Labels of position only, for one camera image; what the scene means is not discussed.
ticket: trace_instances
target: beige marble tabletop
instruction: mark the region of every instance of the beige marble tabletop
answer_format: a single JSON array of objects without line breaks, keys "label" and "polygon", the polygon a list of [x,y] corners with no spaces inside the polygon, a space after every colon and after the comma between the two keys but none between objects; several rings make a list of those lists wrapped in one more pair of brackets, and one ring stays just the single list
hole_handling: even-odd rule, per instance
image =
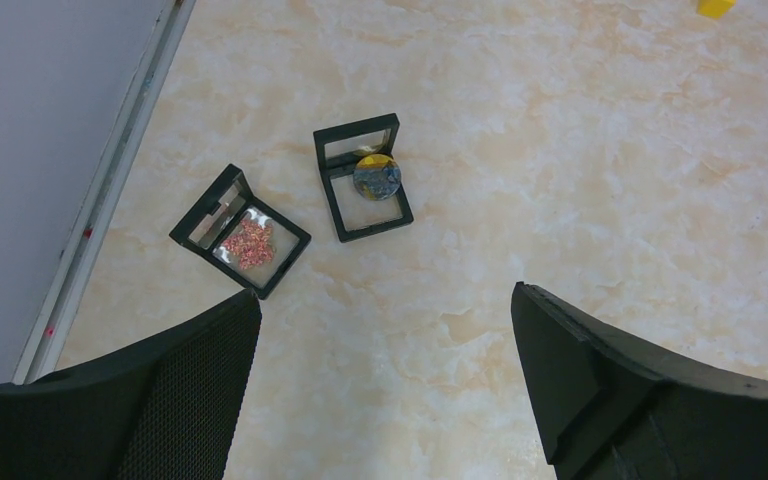
[{"label": "beige marble tabletop", "polygon": [[[389,112],[416,221],[341,244],[311,134]],[[768,1],[199,0],[60,368],[238,291],[167,237],[228,163],[313,235],[228,478],[553,478],[519,280],[768,379]]]}]

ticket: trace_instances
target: open black box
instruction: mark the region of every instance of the open black box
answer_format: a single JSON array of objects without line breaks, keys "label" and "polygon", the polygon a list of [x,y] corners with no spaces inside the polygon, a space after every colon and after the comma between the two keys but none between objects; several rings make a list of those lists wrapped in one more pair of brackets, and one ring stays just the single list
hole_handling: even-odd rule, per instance
[{"label": "open black box", "polygon": [[[268,265],[241,270],[228,260],[222,244],[244,219],[261,219],[264,224],[272,221],[270,246],[275,256]],[[169,236],[253,290],[261,300],[269,296],[310,243],[310,234],[254,196],[242,170],[234,165],[225,167]]]},{"label": "open black box", "polygon": [[[328,198],[328,206],[331,209],[331,218],[334,219],[334,226],[337,229],[337,237],[340,242],[345,243],[368,237],[413,222],[413,213],[405,194],[404,180],[402,180],[399,190],[391,197],[399,213],[386,220],[373,221],[368,225],[360,226],[346,225],[334,188],[334,181],[352,175],[358,161],[363,157],[373,153],[381,153],[394,158],[393,145],[396,142],[398,131],[399,117],[395,113],[391,113],[313,132],[316,159],[319,163],[319,176],[322,179],[322,186],[325,188],[325,196]],[[367,200],[360,195],[356,197],[354,201],[357,202],[379,203]]]}]

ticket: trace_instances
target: copper-colored granules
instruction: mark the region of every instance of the copper-colored granules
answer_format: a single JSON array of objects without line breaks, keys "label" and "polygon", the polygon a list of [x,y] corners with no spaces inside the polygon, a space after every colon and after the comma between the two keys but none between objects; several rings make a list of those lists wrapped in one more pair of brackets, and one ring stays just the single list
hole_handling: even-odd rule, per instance
[{"label": "copper-colored granules", "polygon": [[261,227],[253,220],[243,219],[238,228],[238,233],[226,238],[222,246],[239,259],[240,269],[246,270],[271,262],[275,257],[275,250],[269,245],[272,224],[267,223]]}]

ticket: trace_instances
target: yellow cube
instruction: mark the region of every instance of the yellow cube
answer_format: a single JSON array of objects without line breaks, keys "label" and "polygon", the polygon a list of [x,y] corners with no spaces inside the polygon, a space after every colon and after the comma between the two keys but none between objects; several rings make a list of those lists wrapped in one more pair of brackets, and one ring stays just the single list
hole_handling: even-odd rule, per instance
[{"label": "yellow cube", "polygon": [[711,18],[720,18],[737,3],[737,0],[699,0],[696,13]]}]

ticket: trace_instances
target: round disc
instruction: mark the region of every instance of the round disc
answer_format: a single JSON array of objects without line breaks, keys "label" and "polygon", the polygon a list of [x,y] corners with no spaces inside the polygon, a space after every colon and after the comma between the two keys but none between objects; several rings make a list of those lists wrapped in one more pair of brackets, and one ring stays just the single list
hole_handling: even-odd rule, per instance
[{"label": "round disc", "polygon": [[370,200],[384,200],[399,191],[402,171],[395,160],[376,153],[363,157],[352,176],[358,193]]}]

